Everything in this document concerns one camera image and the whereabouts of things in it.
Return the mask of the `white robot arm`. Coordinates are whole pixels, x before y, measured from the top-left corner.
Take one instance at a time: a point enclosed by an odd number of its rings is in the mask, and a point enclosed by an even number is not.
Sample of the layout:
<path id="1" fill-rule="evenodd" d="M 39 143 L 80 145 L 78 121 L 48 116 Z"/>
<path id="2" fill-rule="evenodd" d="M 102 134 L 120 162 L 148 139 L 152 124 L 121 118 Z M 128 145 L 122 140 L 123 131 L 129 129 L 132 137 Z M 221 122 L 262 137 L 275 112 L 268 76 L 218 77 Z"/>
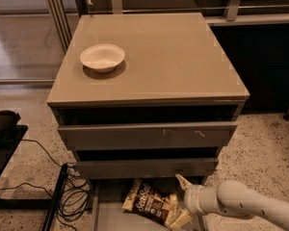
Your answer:
<path id="1" fill-rule="evenodd" d="M 209 214 L 230 218 L 258 216 L 289 231 L 289 202 L 267 197 L 236 180 L 224 180 L 216 187 L 194 185 L 180 174 L 175 177 L 184 193 L 184 209 L 170 224 L 175 230 L 190 222 L 193 216 Z"/>

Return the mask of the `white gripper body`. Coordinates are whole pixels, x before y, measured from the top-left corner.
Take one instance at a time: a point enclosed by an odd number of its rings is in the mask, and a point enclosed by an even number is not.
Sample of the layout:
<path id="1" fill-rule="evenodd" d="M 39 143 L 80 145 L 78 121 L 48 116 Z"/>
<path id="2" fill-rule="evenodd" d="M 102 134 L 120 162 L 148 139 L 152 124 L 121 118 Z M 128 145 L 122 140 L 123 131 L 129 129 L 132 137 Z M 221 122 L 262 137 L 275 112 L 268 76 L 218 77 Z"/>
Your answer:
<path id="1" fill-rule="evenodd" d="M 219 214 L 221 211 L 216 187 L 190 186 L 185 191 L 184 204 L 186 209 L 196 216 Z"/>

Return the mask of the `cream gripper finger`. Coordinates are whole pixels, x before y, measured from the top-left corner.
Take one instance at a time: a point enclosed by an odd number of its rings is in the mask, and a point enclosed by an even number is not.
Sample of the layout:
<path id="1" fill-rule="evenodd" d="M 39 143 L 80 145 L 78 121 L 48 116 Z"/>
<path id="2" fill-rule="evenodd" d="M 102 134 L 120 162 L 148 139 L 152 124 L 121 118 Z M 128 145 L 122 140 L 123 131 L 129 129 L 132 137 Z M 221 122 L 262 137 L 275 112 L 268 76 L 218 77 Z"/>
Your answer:
<path id="1" fill-rule="evenodd" d="M 178 180 L 180 187 L 183 191 L 187 191 L 191 186 L 192 183 L 189 182 L 185 177 L 180 174 L 175 175 L 176 179 Z"/>
<path id="2" fill-rule="evenodd" d="M 176 230 L 192 220 L 192 214 L 187 209 L 179 208 L 169 225 L 170 230 Z"/>

